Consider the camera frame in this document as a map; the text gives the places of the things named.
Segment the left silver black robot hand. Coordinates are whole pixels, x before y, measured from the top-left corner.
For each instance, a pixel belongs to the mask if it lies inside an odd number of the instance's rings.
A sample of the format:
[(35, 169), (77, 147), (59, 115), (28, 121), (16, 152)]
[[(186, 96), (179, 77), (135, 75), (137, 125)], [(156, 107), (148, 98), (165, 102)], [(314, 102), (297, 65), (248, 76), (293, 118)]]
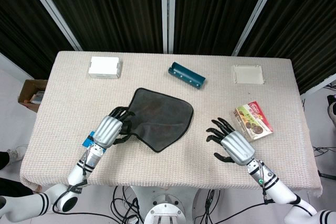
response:
[(93, 141), (104, 149), (126, 142), (131, 137), (130, 116), (135, 114), (128, 107), (118, 106), (103, 118), (95, 133)]

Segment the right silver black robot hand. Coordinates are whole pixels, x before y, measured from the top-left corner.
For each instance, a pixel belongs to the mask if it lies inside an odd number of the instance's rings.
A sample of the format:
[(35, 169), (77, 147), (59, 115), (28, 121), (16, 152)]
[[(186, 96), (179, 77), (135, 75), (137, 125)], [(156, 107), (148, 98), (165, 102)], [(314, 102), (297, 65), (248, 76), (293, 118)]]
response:
[(219, 129), (210, 127), (206, 132), (212, 133), (206, 139), (207, 142), (214, 141), (219, 144), (228, 156), (214, 153), (214, 156), (223, 163), (236, 163), (239, 166), (248, 165), (255, 157), (255, 149), (252, 145), (235, 130), (226, 120), (217, 118), (211, 120)]

